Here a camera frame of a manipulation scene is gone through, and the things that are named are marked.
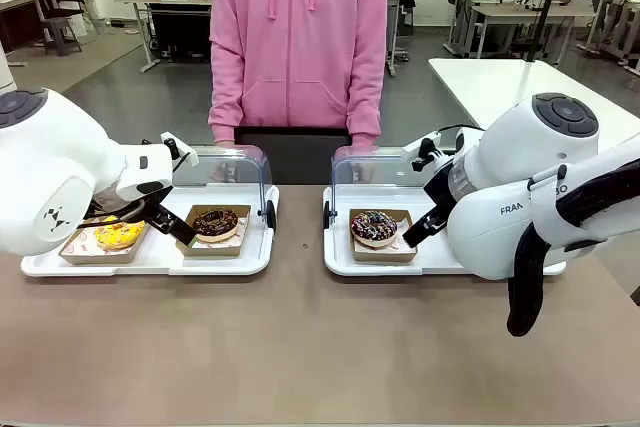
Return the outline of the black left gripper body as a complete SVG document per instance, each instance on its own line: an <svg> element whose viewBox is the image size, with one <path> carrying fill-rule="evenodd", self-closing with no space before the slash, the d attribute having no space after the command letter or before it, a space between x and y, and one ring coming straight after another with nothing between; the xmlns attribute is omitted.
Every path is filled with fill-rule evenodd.
<svg viewBox="0 0 640 427"><path fill-rule="evenodd" d="M107 189L94 196L91 200L88 207L88 219L115 216L124 221L129 221L132 217L141 214L145 207L159 205L172 190L173 187L168 186L155 192L144 194L137 200L127 201L118 197L113 189Z"/></svg>

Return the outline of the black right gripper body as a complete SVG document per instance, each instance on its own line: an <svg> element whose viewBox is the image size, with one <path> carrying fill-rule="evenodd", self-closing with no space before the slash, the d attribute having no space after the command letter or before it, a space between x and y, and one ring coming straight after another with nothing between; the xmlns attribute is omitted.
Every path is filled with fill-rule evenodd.
<svg viewBox="0 0 640 427"><path fill-rule="evenodd" d="M456 204L456 200L450 191L448 183L452 166L452 160L440 166L424 186L425 193L434 202L436 208L444 213L450 213Z"/></svg>

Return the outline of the person's right forearm pink sleeve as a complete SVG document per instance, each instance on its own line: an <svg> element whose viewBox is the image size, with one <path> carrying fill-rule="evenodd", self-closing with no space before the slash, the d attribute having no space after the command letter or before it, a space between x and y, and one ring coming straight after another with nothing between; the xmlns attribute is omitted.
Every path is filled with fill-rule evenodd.
<svg viewBox="0 0 640 427"><path fill-rule="evenodd" d="M208 123L216 144L233 145L235 129L243 118L244 58L233 48L213 41L211 70L212 104Z"/></svg>

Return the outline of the person's left forearm pink sleeve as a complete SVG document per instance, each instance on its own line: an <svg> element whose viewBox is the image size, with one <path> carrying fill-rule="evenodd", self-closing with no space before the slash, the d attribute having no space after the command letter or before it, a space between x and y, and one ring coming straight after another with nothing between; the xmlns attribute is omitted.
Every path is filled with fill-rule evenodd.
<svg viewBox="0 0 640 427"><path fill-rule="evenodd" d="M383 40L358 42L354 53L346 126L352 144L372 146L381 133L380 110L385 67Z"/></svg>

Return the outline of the yellow sprinkled donut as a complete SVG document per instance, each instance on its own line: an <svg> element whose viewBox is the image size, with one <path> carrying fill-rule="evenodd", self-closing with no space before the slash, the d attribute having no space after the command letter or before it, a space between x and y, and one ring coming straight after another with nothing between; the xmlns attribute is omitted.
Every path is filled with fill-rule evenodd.
<svg viewBox="0 0 640 427"><path fill-rule="evenodd" d="M97 245L105 251L122 250L135 244L145 230L146 223L114 224L97 227L94 236Z"/></svg>

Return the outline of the kraft paper donut box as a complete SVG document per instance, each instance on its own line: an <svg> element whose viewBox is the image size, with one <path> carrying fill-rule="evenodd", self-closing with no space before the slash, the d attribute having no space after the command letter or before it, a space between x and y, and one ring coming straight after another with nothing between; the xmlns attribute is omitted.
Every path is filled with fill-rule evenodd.
<svg viewBox="0 0 640 427"><path fill-rule="evenodd" d="M239 217L239 225L235 235L225 241L217 243L204 243L195 238L193 243L186 247L179 241L175 241L177 249L184 254L185 257L211 257L211 256L227 256L237 257L240 255L251 217L251 206L246 204L240 205L198 205L191 207L186 216L185 222L192 227L192 222L198 214L208 210L225 207L234 211Z"/></svg>
<svg viewBox="0 0 640 427"><path fill-rule="evenodd" d="M105 251L96 243L94 236L96 228L82 228L64 244L59 251L59 256L72 265L127 264L134 259L148 229L149 226L146 223L145 230L131 247Z"/></svg>
<svg viewBox="0 0 640 427"><path fill-rule="evenodd" d="M390 245L373 249L362 245L357 242L354 236L351 233L351 220L353 217L363 211L368 210L376 210L383 211L390 215L397 222L397 234L393 243ZM349 220L347 223L347 232L349 234L349 242L350 242L350 252L352 254L353 259L356 262L367 262L367 263L410 263L416 257L418 253L418 248L409 247L402 235L403 233L413 224L413 220L411 218L411 214L408 210L398 210L398 209L390 209L390 208L380 208L380 209L351 209L349 212Z"/></svg>

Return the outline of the chocolate glazed donut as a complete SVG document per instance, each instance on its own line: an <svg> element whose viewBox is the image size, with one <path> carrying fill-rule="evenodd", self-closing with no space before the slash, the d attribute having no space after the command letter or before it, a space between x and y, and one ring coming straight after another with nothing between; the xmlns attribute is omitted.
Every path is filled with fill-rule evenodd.
<svg viewBox="0 0 640 427"><path fill-rule="evenodd" d="M238 225L238 215L225 207L198 214L192 222L197 240L204 243L222 242L233 237Z"/></svg>

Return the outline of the chocolate donut colourful sprinkles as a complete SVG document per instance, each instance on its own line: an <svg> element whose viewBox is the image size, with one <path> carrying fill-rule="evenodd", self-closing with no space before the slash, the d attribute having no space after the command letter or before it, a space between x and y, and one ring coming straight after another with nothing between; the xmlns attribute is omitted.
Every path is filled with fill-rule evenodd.
<svg viewBox="0 0 640 427"><path fill-rule="evenodd" d="M383 211L363 211L351 220L351 233L355 240L373 249L393 243L397 229L397 222Z"/></svg>

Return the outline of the person's left hand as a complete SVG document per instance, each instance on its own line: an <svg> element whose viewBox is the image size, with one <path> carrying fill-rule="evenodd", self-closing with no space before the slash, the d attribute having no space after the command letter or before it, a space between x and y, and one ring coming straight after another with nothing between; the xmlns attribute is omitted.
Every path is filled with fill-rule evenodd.
<svg viewBox="0 0 640 427"><path fill-rule="evenodd" d="M378 148L374 145L357 144L349 147L349 167L351 170L351 181L355 184L370 183L375 171L374 160Z"/></svg>

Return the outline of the person's right hand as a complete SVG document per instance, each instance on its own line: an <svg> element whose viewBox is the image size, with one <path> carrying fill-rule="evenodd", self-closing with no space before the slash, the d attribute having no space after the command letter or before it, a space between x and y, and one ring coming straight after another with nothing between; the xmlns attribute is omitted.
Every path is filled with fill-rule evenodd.
<svg viewBox="0 0 640 427"><path fill-rule="evenodd" d="M235 150L234 141L216 141L215 146L220 149ZM236 182L236 162L230 160L220 161L212 174L214 182L235 183Z"/></svg>

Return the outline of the white display tray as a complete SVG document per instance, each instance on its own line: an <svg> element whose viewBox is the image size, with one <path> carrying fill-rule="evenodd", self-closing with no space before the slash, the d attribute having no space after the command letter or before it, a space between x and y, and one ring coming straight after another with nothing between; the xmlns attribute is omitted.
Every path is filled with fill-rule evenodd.
<svg viewBox="0 0 640 427"><path fill-rule="evenodd" d="M22 272L31 277L101 277L115 275L169 276L250 276L262 271L271 257L274 230L257 214L268 205L277 206L279 190L258 183L207 184L176 187L162 202L174 214L185 219L195 205L249 205L248 232L236 256L185 256L176 240L150 229L142 245L128 264L95 261L74 266L60 257L59 249L21 260Z"/></svg>
<svg viewBox="0 0 640 427"><path fill-rule="evenodd" d="M410 263L361 263L350 252L347 223L351 209L390 208L408 210L413 221L432 206L431 199L419 187L391 185L343 184L323 192L324 206L335 213L324 230L324 259L335 274L353 276L421 276L465 275L467 271L455 260L446 234L428 238L417 248Z"/></svg>

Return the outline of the clear plastic display cover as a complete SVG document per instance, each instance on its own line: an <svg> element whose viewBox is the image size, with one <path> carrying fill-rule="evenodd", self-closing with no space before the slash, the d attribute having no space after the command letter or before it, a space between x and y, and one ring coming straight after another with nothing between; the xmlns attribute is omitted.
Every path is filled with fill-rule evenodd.
<svg viewBox="0 0 640 427"><path fill-rule="evenodd" d="M265 227L275 230L277 225L278 188L272 181L268 157L256 146L237 145L235 150L216 146L196 146L199 163L185 162L173 174L173 190L163 205L183 219L191 207L198 205L251 206L251 215ZM236 162L236 182L218 183L212 179L220 161Z"/></svg>
<svg viewBox="0 0 640 427"><path fill-rule="evenodd" d="M434 206L424 186L441 159L404 147L339 148L323 192L323 227L347 221L352 209L407 211L418 220Z"/></svg>

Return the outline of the white side table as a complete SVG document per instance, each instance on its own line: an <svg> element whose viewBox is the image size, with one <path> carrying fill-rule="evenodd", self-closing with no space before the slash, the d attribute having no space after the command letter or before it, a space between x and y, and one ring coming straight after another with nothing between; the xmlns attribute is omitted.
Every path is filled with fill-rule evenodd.
<svg viewBox="0 0 640 427"><path fill-rule="evenodd" d="M577 98L596 114L601 151L640 134L640 118L544 62L432 58L429 65L482 128L528 95L557 92Z"/></svg>

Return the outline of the white cylinder appliance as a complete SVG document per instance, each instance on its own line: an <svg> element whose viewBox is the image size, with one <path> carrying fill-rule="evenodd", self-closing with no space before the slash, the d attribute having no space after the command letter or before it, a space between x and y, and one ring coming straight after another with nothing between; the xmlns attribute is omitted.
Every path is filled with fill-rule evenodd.
<svg viewBox="0 0 640 427"><path fill-rule="evenodd" d="M0 95L15 89L15 82L11 74L6 55L0 43Z"/></svg>

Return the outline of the black cabinet under workbench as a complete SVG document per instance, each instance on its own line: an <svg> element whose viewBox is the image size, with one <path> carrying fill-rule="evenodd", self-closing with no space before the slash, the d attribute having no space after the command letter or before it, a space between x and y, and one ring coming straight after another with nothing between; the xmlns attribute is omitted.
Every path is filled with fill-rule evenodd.
<svg viewBox="0 0 640 427"><path fill-rule="evenodd" d="M209 60L210 8L205 6L151 4L150 51L170 62Z"/></svg>

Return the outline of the grey office chair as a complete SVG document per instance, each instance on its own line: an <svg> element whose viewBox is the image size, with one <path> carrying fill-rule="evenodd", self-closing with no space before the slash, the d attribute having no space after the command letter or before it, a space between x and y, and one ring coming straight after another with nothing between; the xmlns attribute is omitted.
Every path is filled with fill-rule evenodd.
<svg viewBox="0 0 640 427"><path fill-rule="evenodd" d="M41 25L45 36L45 53L53 46L59 56L67 56L69 48L82 51L73 30L72 18L82 15L84 0L39 0L42 11Z"/></svg>

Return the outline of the pink hoodie torso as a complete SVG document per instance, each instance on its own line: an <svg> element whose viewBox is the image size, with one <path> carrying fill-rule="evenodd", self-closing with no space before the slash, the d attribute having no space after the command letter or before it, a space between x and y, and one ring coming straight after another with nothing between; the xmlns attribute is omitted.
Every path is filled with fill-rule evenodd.
<svg viewBox="0 0 640 427"><path fill-rule="evenodd" d="M387 0L213 0L211 46L233 48L245 63L238 127L349 134L356 45L383 40L386 62L386 27Z"/></svg>

